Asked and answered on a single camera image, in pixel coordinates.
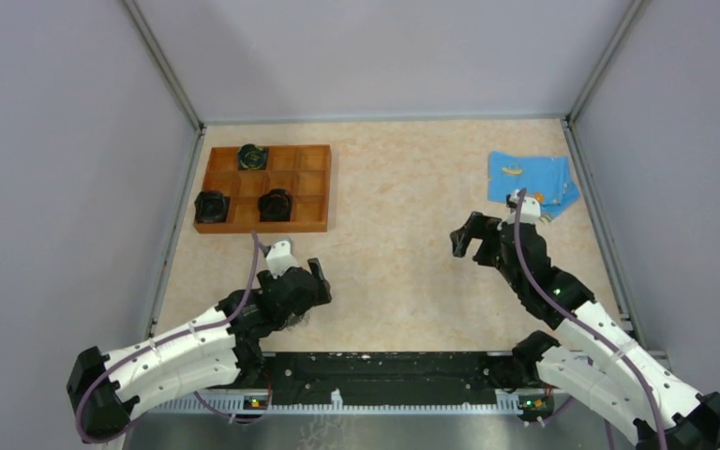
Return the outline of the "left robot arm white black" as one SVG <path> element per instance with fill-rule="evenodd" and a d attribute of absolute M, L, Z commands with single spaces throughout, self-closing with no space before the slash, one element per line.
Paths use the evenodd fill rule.
<path fill-rule="evenodd" d="M 83 443 L 125 434 L 156 406 L 205 388 L 251 387 L 264 370 L 260 341 L 331 302 L 318 259 L 267 271 L 259 287 L 232 292 L 197 318 L 123 349 L 80 352 L 67 380 L 74 425 Z"/>

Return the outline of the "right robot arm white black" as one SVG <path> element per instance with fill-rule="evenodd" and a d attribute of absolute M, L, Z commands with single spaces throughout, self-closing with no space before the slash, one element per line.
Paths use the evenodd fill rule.
<path fill-rule="evenodd" d="M 519 383 L 562 389 L 637 449 L 720 448 L 720 393 L 700 393 L 625 333 L 591 290 L 552 263 L 534 225 L 473 212 L 450 239 L 458 258 L 480 240 L 473 261 L 497 269 L 552 331 L 535 331 L 514 348 Z"/>

